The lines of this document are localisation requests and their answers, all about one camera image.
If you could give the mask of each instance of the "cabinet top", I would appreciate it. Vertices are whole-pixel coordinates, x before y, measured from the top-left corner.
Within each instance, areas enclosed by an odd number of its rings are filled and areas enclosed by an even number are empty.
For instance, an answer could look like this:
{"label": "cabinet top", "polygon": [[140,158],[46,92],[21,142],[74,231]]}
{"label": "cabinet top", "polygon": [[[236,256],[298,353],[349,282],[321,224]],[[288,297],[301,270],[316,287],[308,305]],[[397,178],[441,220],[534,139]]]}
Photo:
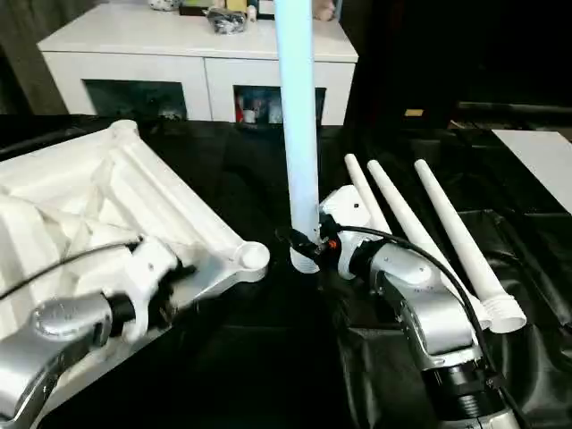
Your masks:
{"label": "cabinet top", "polygon": [[[101,4],[42,40],[42,52],[182,55],[275,60],[274,21],[218,35],[204,17],[153,11],[145,5]],[[356,63],[358,54],[337,21],[314,21],[316,61]]]}

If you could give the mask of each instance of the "white pipe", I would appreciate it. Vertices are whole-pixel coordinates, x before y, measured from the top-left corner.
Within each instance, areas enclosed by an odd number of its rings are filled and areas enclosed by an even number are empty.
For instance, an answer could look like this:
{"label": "white pipe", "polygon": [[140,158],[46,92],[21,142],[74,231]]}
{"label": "white pipe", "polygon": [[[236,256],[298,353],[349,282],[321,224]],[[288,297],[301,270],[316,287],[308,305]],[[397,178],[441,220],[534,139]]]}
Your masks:
{"label": "white pipe", "polygon": [[[292,228],[318,241],[318,162],[315,130],[314,37],[311,0],[276,0],[276,37]],[[315,273],[310,259],[290,249],[292,264]]]}
{"label": "white pipe", "polygon": [[[407,201],[401,196],[395,185],[393,185],[393,182],[383,170],[383,168],[377,161],[370,161],[367,164],[367,169],[372,174],[372,176],[374,176],[377,186],[389,203],[392,212],[395,214],[395,217],[400,223],[401,228],[405,232],[405,235],[407,235],[409,241],[411,241],[413,244],[417,244],[425,252],[433,255],[435,258],[437,258],[437,260],[439,260],[439,262],[445,265],[445,267],[450,270],[453,275],[455,275],[455,278],[461,284],[465,293],[468,295],[471,301],[471,305],[475,310],[476,316],[479,319],[481,327],[483,329],[490,327],[491,318],[487,311],[484,309],[483,304],[481,304],[481,301],[479,301],[467,290],[463,282],[459,279],[453,268],[450,266],[450,263],[445,255],[443,255],[443,253],[439,250],[425,227],[421,224],[415,213],[413,213],[413,210],[411,210]],[[450,282],[450,280],[444,274],[442,274],[441,278],[445,287],[450,290],[451,293],[453,293],[458,299],[460,299],[457,290]]]}
{"label": "white pipe", "polygon": [[514,297],[502,288],[501,282],[487,263],[427,162],[419,159],[415,162],[415,168],[469,280],[473,283],[476,295],[492,317],[491,331],[506,333],[522,328],[526,324],[526,316],[522,308]]}
{"label": "white pipe", "polygon": [[383,216],[382,209],[377,204],[375,195],[372,192],[372,189],[369,187],[369,183],[367,183],[366,176],[361,171],[358,159],[354,154],[347,154],[344,160],[346,161],[346,166],[348,167],[351,182],[356,187],[357,193],[364,201],[367,211],[372,216],[372,227],[376,230],[388,232],[391,234],[390,225],[387,224],[385,216]]}

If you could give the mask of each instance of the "black tablecloth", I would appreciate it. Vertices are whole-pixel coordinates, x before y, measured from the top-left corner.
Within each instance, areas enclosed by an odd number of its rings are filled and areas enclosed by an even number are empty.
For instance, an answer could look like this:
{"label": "black tablecloth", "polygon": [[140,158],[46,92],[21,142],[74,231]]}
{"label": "black tablecloth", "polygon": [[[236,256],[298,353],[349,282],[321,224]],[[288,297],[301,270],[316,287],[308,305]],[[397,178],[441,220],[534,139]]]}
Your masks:
{"label": "black tablecloth", "polygon": [[[61,117],[0,118],[1,157],[108,125]],[[302,276],[274,231],[289,224],[279,130],[216,122],[144,122],[141,137],[238,234],[272,252],[260,283],[240,284],[72,400],[42,427],[422,427],[433,411],[407,344],[361,282]],[[528,325],[488,334],[509,388],[534,427],[572,427],[572,218],[486,131],[320,130],[320,195],[349,183],[343,156],[378,159],[462,273],[413,169],[424,157]],[[381,196],[392,229],[401,233]]]}

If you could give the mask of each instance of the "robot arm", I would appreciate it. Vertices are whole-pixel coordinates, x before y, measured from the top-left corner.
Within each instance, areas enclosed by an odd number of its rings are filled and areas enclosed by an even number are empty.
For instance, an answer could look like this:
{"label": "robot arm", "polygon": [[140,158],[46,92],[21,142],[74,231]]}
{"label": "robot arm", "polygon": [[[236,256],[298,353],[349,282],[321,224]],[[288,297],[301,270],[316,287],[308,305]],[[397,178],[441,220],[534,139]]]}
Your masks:
{"label": "robot arm", "polygon": [[60,376],[112,336],[142,338],[149,328],[149,301],[177,262],[170,249],[147,239],[122,272],[124,293],[54,299],[37,307],[0,343],[0,428],[28,429]]}
{"label": "robot arm", "polygon": [[441,271],[389,240],[342,230],[340,224],[369,222],[353,187],[333,193],[321,209],[323,240],[316,245],[295,231],[290,244],[322,268],[335,267],[343,278],[362,278],[390,304],[441,428],[518,429],[466,310],[445,287]]}
{"label": "robot arm", "polygon": [[120,310],[125,299],[95,293],[49,301],[2,341],[0,427],[31,426],[62,373],[104,346],[110,333],[127,321]]}

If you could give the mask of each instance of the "glass cabinet door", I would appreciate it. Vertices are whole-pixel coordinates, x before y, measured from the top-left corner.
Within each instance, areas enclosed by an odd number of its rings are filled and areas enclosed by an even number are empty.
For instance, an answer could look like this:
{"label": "glass cabinet door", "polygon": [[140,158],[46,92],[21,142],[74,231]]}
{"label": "glass cabinet door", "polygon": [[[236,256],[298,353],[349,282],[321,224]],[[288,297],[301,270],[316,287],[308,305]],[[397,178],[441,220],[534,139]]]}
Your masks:
{"label": "glass cabinet door", "polygon": [[[315,89],[315,118],[322,123],[325,88]],[[280,87],[234,85],[236,122],[264,125],[282,123]]]}
{"label": "glass cabinet door", "polygon": [[76,52],[44,58],[71,114],[212,120],[203,58]]}
{"label": "glass cabinet door", "polygon": [[128,118],[187,119],[179,82],[83,80],[96,113]]}
{"label": "glass cabinet door", "polygon": [[[207,58],[205,66],[214,121],[282,122],[278,61]],[[321,125],[343,125],[355,64],[314,66],[315,117]]]}

